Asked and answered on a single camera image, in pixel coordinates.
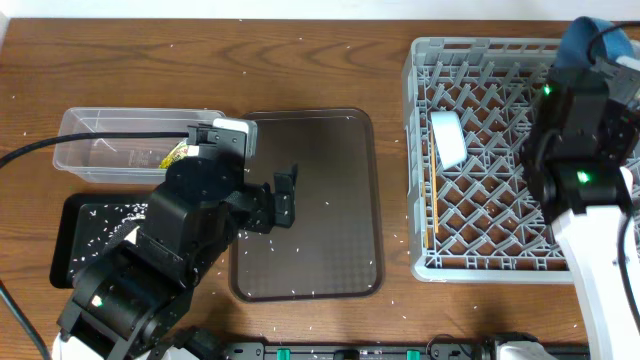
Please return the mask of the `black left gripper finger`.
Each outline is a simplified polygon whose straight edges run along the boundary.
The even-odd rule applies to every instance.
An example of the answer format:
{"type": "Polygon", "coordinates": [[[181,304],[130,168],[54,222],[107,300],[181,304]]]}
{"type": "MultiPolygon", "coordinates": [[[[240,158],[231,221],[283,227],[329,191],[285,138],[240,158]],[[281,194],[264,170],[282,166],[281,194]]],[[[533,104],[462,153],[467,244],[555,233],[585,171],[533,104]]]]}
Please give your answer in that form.
{"type": "Polygon", "coordinates": [[[295,203],[295,188],[298,176],[298,165],[274,173],[274,195],[290,204],[295,203]]]}
{"type": "Polygon", "coordinates": [[[274,210],[274,225],[282,228],[290,228],[295,221],[294,196],[284,193],[275,193],[274,210]]]}

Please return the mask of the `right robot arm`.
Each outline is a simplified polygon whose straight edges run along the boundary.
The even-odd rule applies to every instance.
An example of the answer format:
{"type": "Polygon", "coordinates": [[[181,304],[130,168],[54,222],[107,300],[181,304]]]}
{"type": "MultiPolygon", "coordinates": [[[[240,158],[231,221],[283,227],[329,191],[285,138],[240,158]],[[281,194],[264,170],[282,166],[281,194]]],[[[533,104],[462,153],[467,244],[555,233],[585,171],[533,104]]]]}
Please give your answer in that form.
{"type": "Polygon", "coordinates": [[[572,275],[593,359],[639,356],[633,176],[639,72],[625,63],[554,68],[520,155],[572,275]]]}

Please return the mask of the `yellow snack wrapper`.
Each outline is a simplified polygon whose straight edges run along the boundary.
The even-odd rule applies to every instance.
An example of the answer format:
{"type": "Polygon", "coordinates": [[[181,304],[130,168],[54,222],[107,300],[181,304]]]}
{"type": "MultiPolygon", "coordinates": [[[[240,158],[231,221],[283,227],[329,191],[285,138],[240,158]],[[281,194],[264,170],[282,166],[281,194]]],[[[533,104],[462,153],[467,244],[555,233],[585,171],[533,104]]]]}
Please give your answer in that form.
{"type": "Polygon", "coordinates": [[[175,147],[162,159],[158,168],[168,169],[173,163],[180,161],[188,156],[189,145],[183,139],[175,145],[175,147]]]}

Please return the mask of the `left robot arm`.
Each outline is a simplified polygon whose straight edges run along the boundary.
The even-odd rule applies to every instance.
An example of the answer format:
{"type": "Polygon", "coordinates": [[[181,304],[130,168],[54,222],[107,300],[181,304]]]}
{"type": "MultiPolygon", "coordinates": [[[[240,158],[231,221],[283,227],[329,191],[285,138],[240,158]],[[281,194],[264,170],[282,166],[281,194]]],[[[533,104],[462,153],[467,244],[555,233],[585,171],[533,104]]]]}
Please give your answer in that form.
{"type": "Polygon", "coordinates": [[[99,258],[75,275],[58,319],[57,359],[214,359],[216,342],[190,328],[169,331],[195,288],[240,231],[268,233],[295,220],[297,170],[247,184],[232,154],[172,164],[141,221],[122,224],[99,258]]]}

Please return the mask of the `blue plate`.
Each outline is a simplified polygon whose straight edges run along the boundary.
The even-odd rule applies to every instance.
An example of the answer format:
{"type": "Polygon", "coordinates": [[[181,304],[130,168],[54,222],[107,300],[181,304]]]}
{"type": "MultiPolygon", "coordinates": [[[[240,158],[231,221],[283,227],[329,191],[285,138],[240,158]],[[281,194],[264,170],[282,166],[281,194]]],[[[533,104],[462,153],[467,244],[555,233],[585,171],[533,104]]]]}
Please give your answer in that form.
{"type": "Polygon", "coordinates": [[[626,27],[638,21],[614,24],[610,21],[582,16],[575,19],[561,38],[553,66],[555,68],[590,68],[600,58],[615,62],[621,56],[634,58],[626,27]]]}

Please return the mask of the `light blue rice bowl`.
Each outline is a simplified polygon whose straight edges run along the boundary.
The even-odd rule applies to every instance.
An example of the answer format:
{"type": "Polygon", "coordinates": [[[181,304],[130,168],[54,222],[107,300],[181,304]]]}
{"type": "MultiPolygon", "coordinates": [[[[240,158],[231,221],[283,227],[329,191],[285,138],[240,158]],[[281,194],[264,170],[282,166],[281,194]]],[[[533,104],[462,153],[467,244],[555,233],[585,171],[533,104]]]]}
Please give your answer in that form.
{"type": "Polygon", "coordinates": [[[467,148],[456,112],[436,111],[430,114],[437,152],[444,170],[457,166],[467,159],[467,148]]]}

